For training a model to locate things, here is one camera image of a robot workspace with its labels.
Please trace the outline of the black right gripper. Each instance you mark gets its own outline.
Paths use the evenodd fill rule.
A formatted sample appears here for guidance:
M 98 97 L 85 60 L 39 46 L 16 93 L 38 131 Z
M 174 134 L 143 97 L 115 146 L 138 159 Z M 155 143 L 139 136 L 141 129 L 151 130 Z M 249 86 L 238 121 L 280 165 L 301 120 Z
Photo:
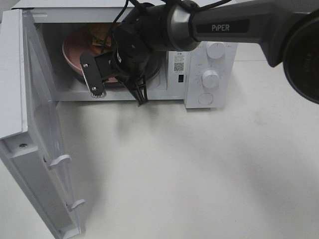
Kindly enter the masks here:
M 137 101 L 138 106 L 149 102 L 145 67 L 152 56 L 152 50 L 141 39 L 141 28 L 137 24 L 115 24 L 105 36 L 103 46 L 111 36 L 112 51 L 95 57 L 102 82 L 116 78 L 126 82 L 126 88 Z

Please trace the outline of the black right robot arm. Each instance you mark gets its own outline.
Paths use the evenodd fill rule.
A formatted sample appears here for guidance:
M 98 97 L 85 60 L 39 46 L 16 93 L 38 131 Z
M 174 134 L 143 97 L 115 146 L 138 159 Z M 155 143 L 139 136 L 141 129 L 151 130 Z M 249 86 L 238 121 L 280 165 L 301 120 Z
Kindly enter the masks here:
M 153 53 L 191 51 L 203 41 L 259 44 L 271 67 L 283 65 L 297 93 L 319 101 L 318 1 L 220 0 L 200 7 L 191 0 L 135 0 L 133 6 L 108 33 L 113 49 L 97 66 L 103 80 L 116 77 L 139 104 L 148 100 L 145 67 Z

